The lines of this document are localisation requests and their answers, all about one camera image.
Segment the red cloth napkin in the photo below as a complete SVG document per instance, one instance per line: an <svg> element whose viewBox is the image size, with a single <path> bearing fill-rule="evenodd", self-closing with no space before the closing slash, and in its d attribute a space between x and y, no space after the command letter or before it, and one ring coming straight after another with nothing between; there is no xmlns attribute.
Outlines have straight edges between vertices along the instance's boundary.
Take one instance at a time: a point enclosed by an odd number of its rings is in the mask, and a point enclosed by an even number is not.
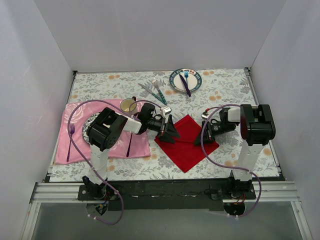
<svg viewBox="0 0 320 240"><path fill-rule="evenodd" d="M173 163L186 173L206 157L201 146L194 144L201 133L201 127L190 115L183 117L174 126L180 135L174 139L175 143L161 141L159 137L154 141Z"/></svg>

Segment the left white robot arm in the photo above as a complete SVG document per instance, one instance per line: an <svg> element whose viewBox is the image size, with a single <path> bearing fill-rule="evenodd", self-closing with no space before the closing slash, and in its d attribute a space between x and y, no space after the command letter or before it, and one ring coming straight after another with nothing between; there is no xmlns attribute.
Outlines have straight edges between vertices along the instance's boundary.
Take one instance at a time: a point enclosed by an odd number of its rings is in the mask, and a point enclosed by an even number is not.
<svg viewBox="0 0 320 240"><path fill-rule="evenodd" d="M172 144L175 143L175 138L180 137L173 123L172 109L165 106L160 109L160 114L154 115L155 108L152 103L144 103L135 119L106 107L87 128L86 134L91 150L90 172L82 181L87 192L95 200L101 200L106 196L104 183L107 180L108 157L122 132L141 135L151 130L157 132L162 142Z"/></svg>

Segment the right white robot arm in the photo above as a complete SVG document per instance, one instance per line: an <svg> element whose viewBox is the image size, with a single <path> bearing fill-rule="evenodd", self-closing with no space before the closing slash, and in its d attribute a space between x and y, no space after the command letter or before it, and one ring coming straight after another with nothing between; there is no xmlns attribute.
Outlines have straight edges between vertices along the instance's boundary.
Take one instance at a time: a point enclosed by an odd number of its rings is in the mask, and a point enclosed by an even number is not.
<svg viewBox="0 0 320 240"><path fill-rule="evenodd" d="M268 104L252 106L250 104L225 104L212 107L213 113L219 114L219 119L213 118L207 110L202 113L202 127L194 141L194 145L204 148L206 144L215 142L216 136L232 132L240 128L242 138L241 150L236 166L229 166L230 176L221 183L205 190L205 195L220 200L244 199L256 197L252 179L256 177L253 169L263 148L273 140L276 127Z"/></svg>

